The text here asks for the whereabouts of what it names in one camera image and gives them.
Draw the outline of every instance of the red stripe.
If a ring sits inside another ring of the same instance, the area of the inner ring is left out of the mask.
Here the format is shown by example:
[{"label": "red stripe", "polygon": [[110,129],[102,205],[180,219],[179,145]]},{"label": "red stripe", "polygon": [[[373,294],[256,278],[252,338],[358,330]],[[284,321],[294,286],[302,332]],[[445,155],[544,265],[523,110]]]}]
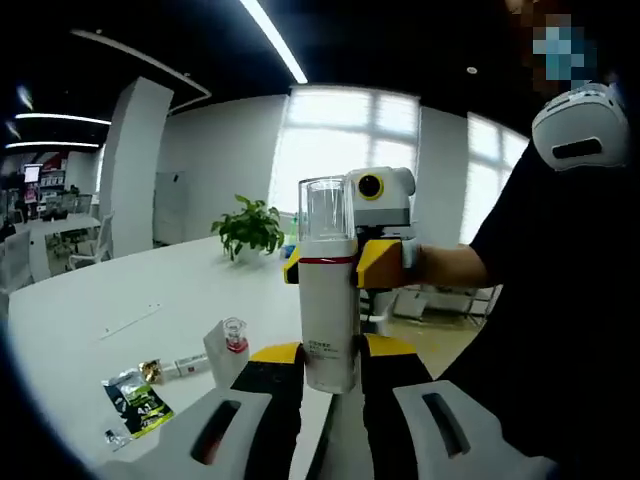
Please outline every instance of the red stripe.
[{"label": "red stripe", "polygon": [[313,263],[320,265],[333,265],[339,263],[353,263],[356,257],[333,257],[333,258],[301,258],[299,263]]}]

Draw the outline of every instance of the white table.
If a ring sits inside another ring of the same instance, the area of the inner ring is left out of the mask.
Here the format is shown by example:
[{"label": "white table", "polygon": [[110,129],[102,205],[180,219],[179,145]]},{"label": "white table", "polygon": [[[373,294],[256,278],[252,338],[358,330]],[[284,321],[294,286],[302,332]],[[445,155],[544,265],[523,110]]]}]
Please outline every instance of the white table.
[{"label": "white table", "polygon": [[[158,442],[156,429],[112,453],[105,422],[117,419],[100,381],[161,358],[204,351],[202,337],[221,319],[248,324],[252,353],[301,338],[298,289],[281,261],[252,267],[221,255],[208,238],[111,260],[36,283],[11,295],[9,337],[22,374],[52,427],[89,465],[132,460]],[[107,329],[117,333],[102,338]],[[214,387],[210,373],[158,386],[181,412]],[[304,389],[302,431],[290,478],[304,478],[331,395]]]},{"label": "white table", "polygon": [[24,230],[29,230],[31,232],[29,263],[31,264],[33,280],[35,282],[40,282],[51,277],[51,271],[49,270],[49,258],[47,257],[47,235],[99,226],[100,222],[92,216],[74,213],[70,213],[64,220],[44,222],[38,219],[30,220],[27,223],[16,224],[16,232],[22,232]]}]

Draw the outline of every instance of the white chair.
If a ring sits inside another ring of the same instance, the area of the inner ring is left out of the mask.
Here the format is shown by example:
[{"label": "white chair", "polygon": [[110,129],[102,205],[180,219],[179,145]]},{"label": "white chair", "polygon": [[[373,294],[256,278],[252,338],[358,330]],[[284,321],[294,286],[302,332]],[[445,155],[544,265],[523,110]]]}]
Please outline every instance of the white chair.
[{"label": "white chair", "polygon": [[69,256],[69,268],[76,270],[78,268],[87,267],[104,261],[106,255],[109,258],[112,257],[111,248],[111,224],[113,222],[113,213],[106,215],[102,219],[100,225],[100,232],[98,233],[98,240],[90,244],[91,255],[70,255]]},{"label": "white chair", "polygon": [[89,215],[91,212],[91,199],[93,195],[78,195],[76,199],[76,208],[73,213],[82,213]]},{"label": "white chair", "polygon": [[31,247],[31,232],[24,230],[5,238],[0,252],[0,315],[7,317],[9,309],[9,295],[16,290],[33,283],[29,250]]}]

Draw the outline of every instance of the gold wrapper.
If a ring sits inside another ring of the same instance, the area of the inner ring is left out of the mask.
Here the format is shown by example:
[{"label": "gold wrapper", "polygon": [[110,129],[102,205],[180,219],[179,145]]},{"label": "gold wrapper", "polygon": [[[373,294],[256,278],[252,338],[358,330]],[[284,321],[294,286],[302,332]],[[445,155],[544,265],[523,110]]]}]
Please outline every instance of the gold wrapper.
[{"label": "gold wrapper", "polygon": [[159,359],[142,362],[138,369],[147,383],[162,384],[162,366]]}]

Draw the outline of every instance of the ceiling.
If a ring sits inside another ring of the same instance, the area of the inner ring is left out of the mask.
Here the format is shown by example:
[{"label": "ceiling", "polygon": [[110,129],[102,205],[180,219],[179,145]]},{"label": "ceiling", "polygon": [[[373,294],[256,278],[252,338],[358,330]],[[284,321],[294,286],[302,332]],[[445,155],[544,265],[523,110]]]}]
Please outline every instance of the ceiling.
[{"label": "ceiling", "polygon": [[[527,134],[543,103],[523,66],[522,35],[503,0],[415,2],[389,6],[332,0],[261,0],[310,83],[409,92],[423,105],[485,115]],[[4,120],[34,111],[109,120],[119,93],[138,76],[174,90],[172,107],[202,96],[174,76],[79,29],[134,48],[211,92],[183,110],[239,98],[283,94],[294,79],[239,0],[33,2],[3,16]],[[466,68],[476,67],[470,75]],[[102,143],[108,127],[76,121],[14,120],[16,141]],[[51,150],[51,147],[39,147]],[[22,148],[5,150],[19,153]]]}]

